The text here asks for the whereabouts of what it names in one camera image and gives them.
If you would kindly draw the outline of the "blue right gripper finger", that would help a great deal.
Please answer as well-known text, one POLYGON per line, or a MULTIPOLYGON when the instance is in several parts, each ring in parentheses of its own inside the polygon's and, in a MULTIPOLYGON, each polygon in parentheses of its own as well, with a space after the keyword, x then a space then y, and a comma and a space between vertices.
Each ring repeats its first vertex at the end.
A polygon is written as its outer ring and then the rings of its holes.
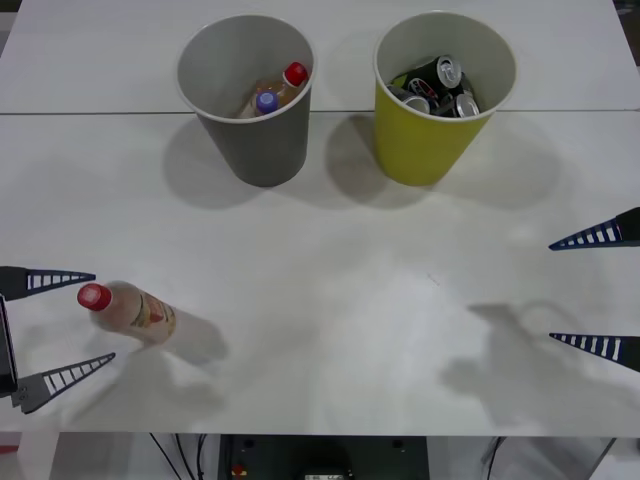
POLYGON ((639 207, 587 229, 576 232, 548 246, 550 250, 638 247, 639 207))
POLYGON ((569 333, 549 333, 548 336, 580 351, 616 363, 635 372, 640 372, 639 336, 569 333))

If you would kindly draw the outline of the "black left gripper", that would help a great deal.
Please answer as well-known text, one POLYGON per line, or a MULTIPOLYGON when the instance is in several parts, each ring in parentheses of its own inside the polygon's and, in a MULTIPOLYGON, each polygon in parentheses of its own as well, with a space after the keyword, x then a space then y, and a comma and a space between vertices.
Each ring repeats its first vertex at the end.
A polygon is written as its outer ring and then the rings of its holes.
POLYGON ((116 353, 36 373, 18 380, 6 301, 24 299, 55 289, 92 282, 95 274, 66 270, 2 266, 0 297, 0 393, 13 408, 32 414, 116 358, 116 353))

